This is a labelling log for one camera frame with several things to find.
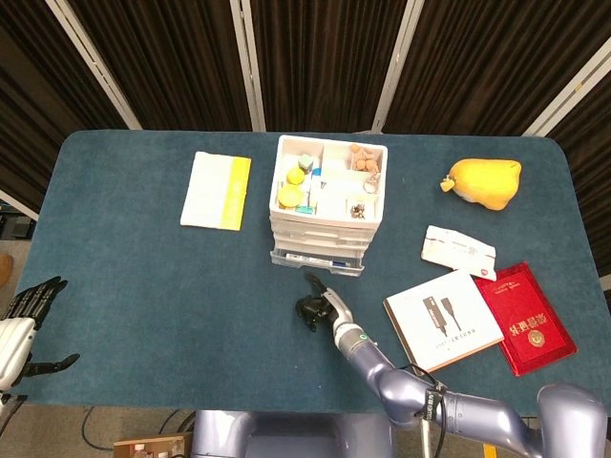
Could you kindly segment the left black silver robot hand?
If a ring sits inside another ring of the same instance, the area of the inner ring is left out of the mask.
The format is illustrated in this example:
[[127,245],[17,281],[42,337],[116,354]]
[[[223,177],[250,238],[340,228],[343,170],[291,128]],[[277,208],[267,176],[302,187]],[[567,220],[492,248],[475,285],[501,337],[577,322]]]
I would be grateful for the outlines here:
[[1,392],[23,378],[66,370],[79,358],[71,354],[58,362],[33,363],[32,346],[56,296],[68,285],[56,276],[18,293],[1,316]]

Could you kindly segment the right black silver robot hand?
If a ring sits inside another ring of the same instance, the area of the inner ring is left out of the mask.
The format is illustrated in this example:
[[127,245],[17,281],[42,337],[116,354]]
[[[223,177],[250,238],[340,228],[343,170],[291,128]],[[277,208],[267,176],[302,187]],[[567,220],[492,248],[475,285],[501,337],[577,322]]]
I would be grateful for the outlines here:
[[341,297],[311,272],[305,272],[305,279],[312,293],[295,303],[295,310],[306,327],[315,332],[317,326],[327,323],[333,332],[342,324],[353,323],[351,311]]

